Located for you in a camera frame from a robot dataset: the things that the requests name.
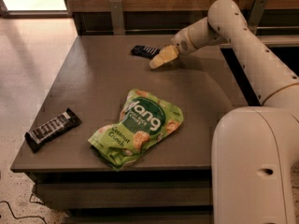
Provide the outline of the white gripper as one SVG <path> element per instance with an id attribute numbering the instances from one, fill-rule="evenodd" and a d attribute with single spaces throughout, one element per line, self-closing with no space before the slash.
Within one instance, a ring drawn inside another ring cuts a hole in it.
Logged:
<path id="1" fill-rule="evenodd" d="M 187 28 L 180 30 L 171 39 L 172 44 L 164 47 L 159 53 L 153 57 L 149 62 L 149 67 L 156 69 L 165 63 L 169 63 L 178 57 L 178 53 L 188 55 L 196 51 L 196 47 L 193 45 L 189 31 Z"/>

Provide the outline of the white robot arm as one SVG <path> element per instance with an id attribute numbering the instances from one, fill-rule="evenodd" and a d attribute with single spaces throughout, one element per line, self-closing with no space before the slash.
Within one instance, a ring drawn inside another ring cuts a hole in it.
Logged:
<path id="1" fill-rule="evenodd" d="M 149 63 L 157 68 L 226 41 L 259 103 L 227 113 L 212 140 L 214 224 L 296 224 L 291 168 L 299 161 L 299 80 L 248 27 L 233 0 L 182 29 Z"/>

